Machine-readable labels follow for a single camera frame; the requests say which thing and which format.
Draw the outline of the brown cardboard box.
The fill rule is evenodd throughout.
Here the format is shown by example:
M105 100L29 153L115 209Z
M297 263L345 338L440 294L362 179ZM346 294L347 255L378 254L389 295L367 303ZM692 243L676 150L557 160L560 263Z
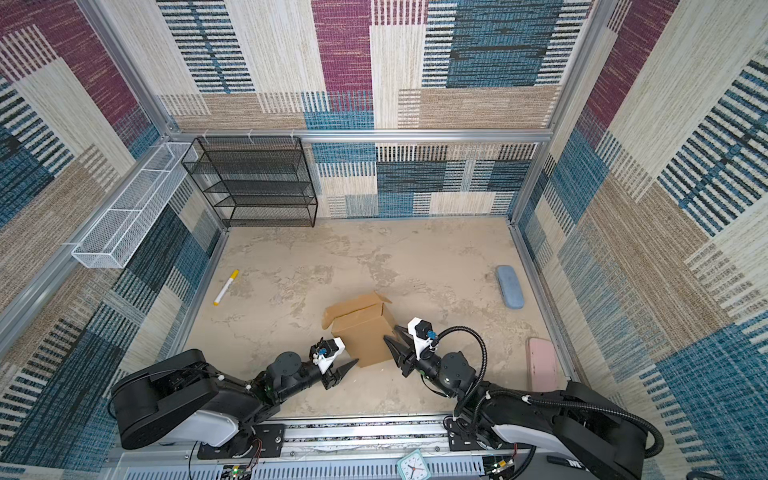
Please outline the brown cardboard box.
M345 351L360 368L392 360L384 341L394 336L397 322L388 305L391 301L373 291L327 307L322 320L324 330L345 344Z

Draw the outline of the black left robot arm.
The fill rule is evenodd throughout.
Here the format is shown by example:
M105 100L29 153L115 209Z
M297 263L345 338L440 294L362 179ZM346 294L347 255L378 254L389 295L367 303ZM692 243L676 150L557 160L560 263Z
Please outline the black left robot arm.
M309 360L283 352L246 381L215 368L199 349L184 351L113 386L110 407L121 447L190 440L242 456L255 439L255 426L276 415L290 397L318 383L329 390L358 363L335 367L337 356L323 340L310 348Z

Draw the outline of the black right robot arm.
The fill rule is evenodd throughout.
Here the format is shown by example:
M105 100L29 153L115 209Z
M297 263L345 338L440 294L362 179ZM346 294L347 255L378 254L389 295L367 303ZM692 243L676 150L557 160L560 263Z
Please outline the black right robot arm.
M586 385L532 392L485 378L484 340L466 326L435 332L429 322L397 326L383 338L403 376L418 374L433 393L455 401L443 420L448 435L472 447L526 447L518 477L541 450L577 461L599 479L639 479L646 460L664 448L661 432Z

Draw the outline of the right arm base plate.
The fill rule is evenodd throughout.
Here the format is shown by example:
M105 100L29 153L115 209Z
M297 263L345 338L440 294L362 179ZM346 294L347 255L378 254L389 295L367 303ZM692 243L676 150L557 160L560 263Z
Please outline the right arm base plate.
M499 440L492 431L476 427L464 417L454 418L447 415L442 420L448 435L449 449L454 451L488 450L499 445Z

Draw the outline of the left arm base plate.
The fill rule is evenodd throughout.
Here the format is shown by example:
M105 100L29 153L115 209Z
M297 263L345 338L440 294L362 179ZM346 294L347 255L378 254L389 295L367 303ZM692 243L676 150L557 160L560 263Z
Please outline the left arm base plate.
M259 424L236 434L220 447L203 443L197 450L198 460L277 458L281 455L285 424Z

